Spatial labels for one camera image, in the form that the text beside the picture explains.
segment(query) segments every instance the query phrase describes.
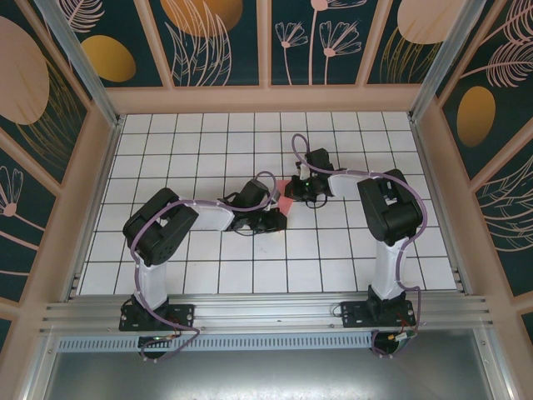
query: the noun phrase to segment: flower illustration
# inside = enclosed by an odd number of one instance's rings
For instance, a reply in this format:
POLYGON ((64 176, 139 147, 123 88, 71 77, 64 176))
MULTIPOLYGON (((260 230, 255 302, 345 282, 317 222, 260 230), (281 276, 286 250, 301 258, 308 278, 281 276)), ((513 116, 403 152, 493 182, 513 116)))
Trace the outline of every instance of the flower illustration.
POLYGON ((301 27, 301 22, 289 22, 286 27, 283 22, 279 22, 275 26, 277 38, 280 39, 283 47, 283 55, 285 56, 285 70, 286 77, 289 80, 289 85, 292 85, 291 74, 289 73, 289 63, 286 59, 286 50, 288 48, 295 48, 302 44, 307 44, 307 36, 303 36, 304 30, 301 27))
POLYGON ((359 7, 365 3, 366 0, 311 0, 311 6, 316 11, 326 11, 328 8, 359 7))
POLYGON ((353 24, 339 22, 332 32, 331 21, 320 24, 320 39, 326 56, 325 85, 327 85, 327 66, 331 57, 345 56, 361 51, 361 42, 356 42, 359 37, 356 26, 357 22, 353 24))
POLYGON ((24 175, 16 168, 12 177, 5 166, 0 167, 0 215, 12 217, 17 213, 17 202, 20 198, 24 175))

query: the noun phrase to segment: metal base plate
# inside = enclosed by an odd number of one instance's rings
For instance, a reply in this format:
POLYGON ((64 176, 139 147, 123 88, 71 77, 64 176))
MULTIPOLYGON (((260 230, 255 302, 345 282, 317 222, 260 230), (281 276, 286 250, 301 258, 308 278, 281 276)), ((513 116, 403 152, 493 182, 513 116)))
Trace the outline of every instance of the metal base plate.
POLYGON ((401 327, 401 317, 414 326, 416 323, 413 304, 405 300, 401 304, 386 310, 379 321, 374 321, 365 302, 342 302, 341 315, 344 328, 380 328, 380 327, 401 327))
MULTIPOLYGON (((194 322, 194 306, 192 304, 171 304, 164 317, 168 321, 175 321, 180 325, 192 327, 194 322)), ((147 311, 130 305, 122 307, 122 315, 118 330, 121 332, 173 332, 174 329, 163 322, 159 322, 147 311)))

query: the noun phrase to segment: purple cable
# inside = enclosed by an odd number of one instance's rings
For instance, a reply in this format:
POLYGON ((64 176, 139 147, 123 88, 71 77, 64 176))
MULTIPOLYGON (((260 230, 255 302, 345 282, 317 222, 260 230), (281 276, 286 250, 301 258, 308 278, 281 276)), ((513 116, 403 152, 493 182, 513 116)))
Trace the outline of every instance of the purple cable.
MULTIPOLYGON (((416 325, 415 325, 415 330, 418 331, 418 326, 420 324, 420 315, 421 315, 422 290, 420 289, 419 286, 407 287, 401 282, 400 265, 401 265, 401 258, 403 257, 403 254, 404 254, 404 250, 411 243, 413 243, 415 240, 417 240, 417 238, 420 235, 422 235, 422 233, 426 230, 426 227, 427 227, 427 209, 426 209, 426 205, 424 204, 424 202, 422 200, 422 197, 420 197, 420 195, 415 191, 415 189, 413 189, 407 183, 403 182, 401 179, 398 179, 397 177, 393 177, 391 175, 387 175, 386 173, 366 172, 366 171, 357 171, 357 170, 350 170, 350 169, 343 170, 343 171, 328 171, 326 169, 313 167, 296 150, 296 138, 298 138, 298 137, 301 138, 305 142, 307 152, 309 152, 309 149, 310 149, 309 142, 307 141, 306 137, 303 136, 301 133, 297 133, 297 134, 295 134, 292 137, 292 141, 291 141, 292 151, 294 152, 294 155, 296 156, 296 158, 298 158, 298 161, 300 161, 302 164, 304 164, 309 169, 311 169, 313 171, 316 171, 318 173, 326 173, 326 174, 329 174, 329 175, 356 175, 356 176, 360 176, 360 177, 369 177, 369 178, 385 178, 385 179, 393 181, 394 183, 397 183, 397 184, 401 185, 402 187, 404 187, 406 190, 409 191, 409 193, 411 193, 413 195, 413 197, 418 202, 418 205, 420 206, 420 208, 422 210, 422 225, 421 225, 421 228, 415 234, 415 236, 411 237, 407 242, 405 242, 405 243, 403 243, 403 245, 401 245, 401 247, 400 247, 400 255, 399 255, 398 259, 396 260, 396 283, 398 284, 398 286, 400 288, 402 288, 403 290, 405 290, 407 292, 416 290, 417 295, 418 295, 417 296, 418 297, 418 307, 416 308, 416 325)), ((372 333, 372 341, 371 341, 371 350, 376 355, 379 355, 380 353, 384 353, 382 350, 380 350, 379 348, 374 346, 374 342, 376 340, 376 336, 377 336, 378 333, 379 333, 379 331, 374 331, 372 333)))
MULTIPOLYGON (((153 310, 150 308, 150 306, 147 303, 147 300, 144 298, 144 296, 143 296, 143 294, 141 292, 141 283, 140 283, 140 280, 139 280, 139 275, 140 275, 139 269, 140 269, 141 259, 135 253, 135 249, 137 248, 137 244, 139 243, 139 240, 141 240, 142 235, 148 230, 148 228, 156 220, 158 220, 158 218, 161 215, 163 215, 168 210, 170 210, 170 209, 172 209, 174 207, 177 207, 177 206, 181 206, 181 205, 185 205, 185 206, 195 206, 195 205, 198 205, 198 206, 202 206, 202 205, 203 206, 215 206, 215 207, 225 208, 226 210, 230 210, 230 211, 243 211, 243 212, 255 211, 255 210, 259 210, 261 208, 264 208, 264 207, 268 206, 270 204, 271 200, 276 195, 276 192, 277 192, 277 180, 276 180, 276 177, 274 176, 274 174, 272 174, 271 172, 268 172, 268 171, 261 171, 260 173, 258 173, 256 175, 256 178, 259 178, 261 175, 267 175, 267 176, 271 177, 272 181, 274 182, 274 188, 273 188, 272 192, 270 193, 268 198, 264 202, 262 202, 261 204, 258 204, 257 206, 250 207, 250 208, 240 208, 240 207, 228 206, 228 205, 224 204, 223 202, 218 202, 218 201, 213 202, 213 201, 210 201, 210 200, 178 200, 176 202, 171 202, 170 204, 165 206, 163 209, 159 210, 152 218, 150 218, 147 221, 147 223, 144 224, 144 226, 139 230, 139 233, 133 239, 132 245, 130 247, 130 254, 132 255, 133 261, 135 261, 135 289, 137 291, 137 294, 138 294, 139 300, 141 302, 141 305, 148 311, 148 313, 150 315, 152 315, 152 317, 154 317, 159 322, 165 323, 166 325, 168 325, 169 327, 172 327, 172 328, 180 329, 182 331, 192 331, 192 332, 195 333, 190 339, 187 339, 176 350, 174 350, 172 352, 166 352, 163 356, 153 359, 154 363, 156 363, 157 360, 163 361, 165 359, 168 359, 168 358, 178 354, 183 348, 188 346, 190 342, 192 342, 194 339, 196 339, 198 337, 198 335, 200 334, 200 330, 195 328, 195 327, 187 327, 187 326, 181 325, 179 323, 168 321, 165 318, 160 317, 157 314, 155 314, 153 312, 153 310)), ((150 342, 147 342, 141 348, 141 355, 144 358, 144 361, 147 361, 149 359, 144 354, 144 350, 146 349, 147 346, 149 346, 152 343, 169 342, 170 340, 172 340, 172 339, 165 339, 165 340, 162 340, 162 341, 150 341, 150 342)))

